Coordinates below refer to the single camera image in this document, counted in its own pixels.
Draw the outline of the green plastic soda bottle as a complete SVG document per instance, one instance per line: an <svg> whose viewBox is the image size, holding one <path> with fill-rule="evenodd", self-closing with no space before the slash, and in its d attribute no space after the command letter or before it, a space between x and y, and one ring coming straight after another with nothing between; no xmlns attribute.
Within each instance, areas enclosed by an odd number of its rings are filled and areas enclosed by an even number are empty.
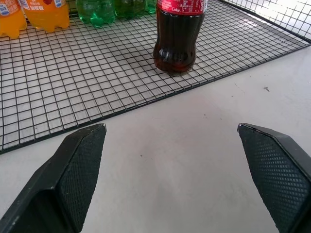
<svg viewBox="0 0 311 233"><path fill-rule="evenodd" d="M113 0L75 0L75 4L80 20L95 28L115 20Z"/></svg>
<svg viewBox="0 0 311 233"><path fill-rule="evenodd" d="M150 14L156 12L157 0L146 0L146 11Z"/></svg>
<svg viewBox="0 0 311 233"><path fill-rule="evenodd" d="M114 0L118 18L133 19L144 15L146 0Z"/></svg>

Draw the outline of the orange soda plastic bottle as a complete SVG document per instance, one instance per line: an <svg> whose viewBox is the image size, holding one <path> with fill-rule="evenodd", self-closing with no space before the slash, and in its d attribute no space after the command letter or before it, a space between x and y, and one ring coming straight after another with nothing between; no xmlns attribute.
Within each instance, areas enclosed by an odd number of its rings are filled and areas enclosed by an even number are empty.
<svg viewBox="0 0 311 233"><path fill-rule="evenodd" d="M19 0L26 18L37 29L48 33L55 28L69 26L69 8L66 0Z"/></svg>
<svg viewBox="0 0 311 233"><path fill-rule="evenodd" d="M18 0L0 0L0 36L19 37L27 22Z"/></svg>

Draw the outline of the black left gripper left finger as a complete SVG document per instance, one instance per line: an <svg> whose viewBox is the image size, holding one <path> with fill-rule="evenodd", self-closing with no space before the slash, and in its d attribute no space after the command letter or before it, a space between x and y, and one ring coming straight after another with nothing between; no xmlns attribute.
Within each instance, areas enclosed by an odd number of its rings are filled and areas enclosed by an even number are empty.
<svg viewBox="0 0 311 233"><path fill-rule="evenodd" d="M80 233L97 185L106 125L66 136L0 219L0 233Z"/></svg>

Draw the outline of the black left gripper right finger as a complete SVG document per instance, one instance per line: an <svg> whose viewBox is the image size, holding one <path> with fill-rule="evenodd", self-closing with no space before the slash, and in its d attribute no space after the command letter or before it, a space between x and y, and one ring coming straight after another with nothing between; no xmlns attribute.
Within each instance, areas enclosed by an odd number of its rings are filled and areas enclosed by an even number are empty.
<svg viewBox="0 0 311 233"><path fill-rule="evenodd" d="M311 233L311 156L290 136L240 123L252 180L279 233Z"/></svg>

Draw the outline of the cola bottle with red label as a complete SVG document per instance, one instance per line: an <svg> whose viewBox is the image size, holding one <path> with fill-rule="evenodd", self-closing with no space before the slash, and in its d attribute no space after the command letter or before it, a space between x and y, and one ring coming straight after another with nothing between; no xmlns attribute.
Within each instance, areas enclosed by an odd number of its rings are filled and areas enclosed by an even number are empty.
<svg viewBox="0 0 311 233"><path fill-rule="evenodd" d="M208 0L157 0L155 66L170 75L187 73L196 60L196 40Z"/></svg>

